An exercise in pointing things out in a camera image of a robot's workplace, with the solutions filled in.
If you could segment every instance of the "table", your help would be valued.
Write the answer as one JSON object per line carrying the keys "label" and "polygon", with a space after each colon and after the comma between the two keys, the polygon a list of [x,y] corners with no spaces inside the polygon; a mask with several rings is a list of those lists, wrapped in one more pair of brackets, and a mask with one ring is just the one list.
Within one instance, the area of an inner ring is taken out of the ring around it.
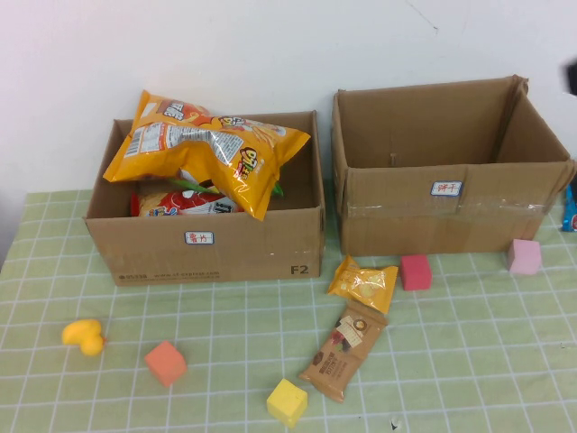
{"label": "table", "polygon": [[[537,275],[509,275],[503,253],[446,254],[429,257],[431,290],[398,283],[341,405],[297,378],[344,305],[325,294],[343,258],[331,211],[318,279],[117,288],[81,219],[89,198],[27,197],[0,276],[1,432],[282,432],[265,407],[282,377],[308,391],[296,432],[577,428],[577,234],[558,230],[561,201]],[[61,345],[77,318],[102,321],[102,355]],[[165,339],[188,361],[170,389],[143,362]]]}

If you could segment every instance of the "cube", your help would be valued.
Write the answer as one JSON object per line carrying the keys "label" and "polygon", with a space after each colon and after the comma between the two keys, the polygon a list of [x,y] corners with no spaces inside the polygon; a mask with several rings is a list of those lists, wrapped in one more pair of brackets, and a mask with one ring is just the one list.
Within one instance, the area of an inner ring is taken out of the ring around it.
{"label": "cube", "polygon": [[404,290],[427,290],[433,274],[426,255],[405,255],[400,259],[400,278]]}
{"label": "cube", "polygon": [[514,239],[508,249],[509,272],[534,275],[540,267],[541,245],[536,241]]}
{"label": "cube", "polygon": [[152,374],[167,388],[187,371],[184,356],[168,341],[157,345],[144,357]]}
{"label": "cube", "polygon": [[308,394],[283,379],[267,399],[269,414],[288,428],[294,428],[308,405]]}

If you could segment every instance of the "white wall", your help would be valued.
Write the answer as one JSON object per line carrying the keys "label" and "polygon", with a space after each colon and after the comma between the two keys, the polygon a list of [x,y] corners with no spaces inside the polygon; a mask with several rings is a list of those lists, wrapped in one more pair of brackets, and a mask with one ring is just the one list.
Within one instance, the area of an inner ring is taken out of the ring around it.
{"label": "white wall", "polygon": [[91,188],[143,88],[217,113],[316,109],[327,168],[338,88],[517,73],[577,154],[574,0],[0,1],[0,262],[24,192]]}

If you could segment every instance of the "yellow chip bag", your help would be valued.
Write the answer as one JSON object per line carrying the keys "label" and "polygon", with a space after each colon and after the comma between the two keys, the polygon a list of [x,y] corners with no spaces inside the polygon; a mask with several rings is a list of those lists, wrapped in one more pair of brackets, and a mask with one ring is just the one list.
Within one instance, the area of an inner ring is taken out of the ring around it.
{"label": "yellow chip bag", "polygon": [[264,219],[280,167],[310,135],[142,92],[133,127],[105,172],[111,182],[145,177],[212,180],[247,213]]}
{"label": "yellow chip bag", "polygon": [[387,314],[395,290],[397,272],[397,266],[362,269],[350,255],[347,255],[336,268],[333,282],[327,293],[345,299],[356,299],[364,305]]}

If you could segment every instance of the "cardboard box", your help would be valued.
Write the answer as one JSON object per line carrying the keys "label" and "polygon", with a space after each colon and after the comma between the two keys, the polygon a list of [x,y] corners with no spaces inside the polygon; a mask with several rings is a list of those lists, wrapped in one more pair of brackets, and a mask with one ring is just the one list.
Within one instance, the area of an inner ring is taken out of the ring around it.
{"label": "cardboard box", "polygon": [[343,253],[492,252],[533,239],[575,164],[527,91],[517,76],[339,91]]}
{"label": "cardboard box", "polygon": [[[166,189],[154,182],[109,183],[105,169],[130,132],[115,120],[98,172],[86,223],[119,286],[192,281],[317,277],[324,249],[325,198],[316,112],[250,115],[311,135],[281,169],[284,198],[273,198],[264,221],[244,213],[130,217],[133,192]],[[204,236],[202,244],[192,237]]]}

